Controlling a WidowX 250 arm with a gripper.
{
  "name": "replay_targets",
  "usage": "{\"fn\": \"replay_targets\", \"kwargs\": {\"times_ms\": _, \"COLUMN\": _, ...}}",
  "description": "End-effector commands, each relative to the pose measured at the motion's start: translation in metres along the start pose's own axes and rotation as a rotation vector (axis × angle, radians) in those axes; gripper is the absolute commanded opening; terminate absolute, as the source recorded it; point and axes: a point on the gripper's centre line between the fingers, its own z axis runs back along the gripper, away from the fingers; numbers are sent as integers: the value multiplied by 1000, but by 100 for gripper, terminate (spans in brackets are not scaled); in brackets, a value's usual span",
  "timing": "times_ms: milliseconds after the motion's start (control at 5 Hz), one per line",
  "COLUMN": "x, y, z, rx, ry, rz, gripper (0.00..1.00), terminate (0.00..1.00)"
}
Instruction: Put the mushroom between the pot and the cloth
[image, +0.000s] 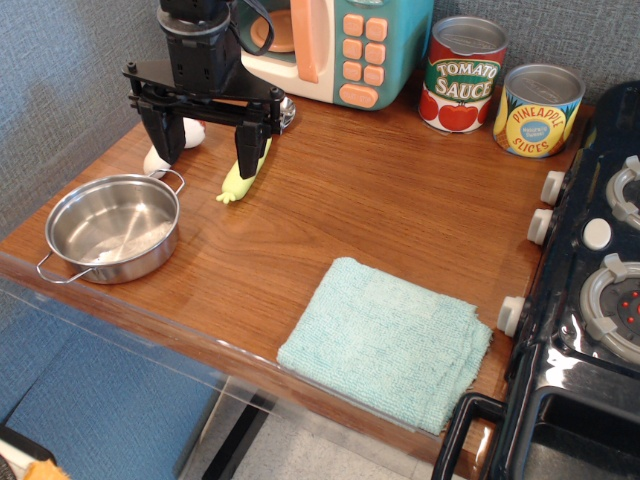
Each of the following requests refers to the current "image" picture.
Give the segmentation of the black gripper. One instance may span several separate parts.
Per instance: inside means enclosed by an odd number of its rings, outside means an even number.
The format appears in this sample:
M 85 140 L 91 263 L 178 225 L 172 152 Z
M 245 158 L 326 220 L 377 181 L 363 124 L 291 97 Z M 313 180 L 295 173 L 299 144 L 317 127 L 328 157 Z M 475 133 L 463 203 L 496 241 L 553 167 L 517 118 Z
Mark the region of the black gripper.
M 167 44 L 168 59 L 123 68 L 132 105 L 156 152 L 168 164 L 178 160 L 186 146 L 183 117 L 237 126 L 239 174 L 254 177 L 266 142 L 283 131 L 284 91 L 244 67 L 233 38 L 214 44 L 170 39 Z

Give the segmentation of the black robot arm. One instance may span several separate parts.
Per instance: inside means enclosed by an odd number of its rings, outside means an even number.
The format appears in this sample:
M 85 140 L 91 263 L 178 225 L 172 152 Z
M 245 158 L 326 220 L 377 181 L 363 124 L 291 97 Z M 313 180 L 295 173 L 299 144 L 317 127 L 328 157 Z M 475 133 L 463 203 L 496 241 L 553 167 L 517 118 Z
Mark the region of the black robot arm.
M 281 134 L 285 93 L 250 73 L 234 1 L 163 1 L 157 21 L 169 57 L 130 62 L 130 100 L 159 156 L 174 164 L 186 146 L 186 118 L 235 129 L 239 174 L 256 175 L 273 135 Z

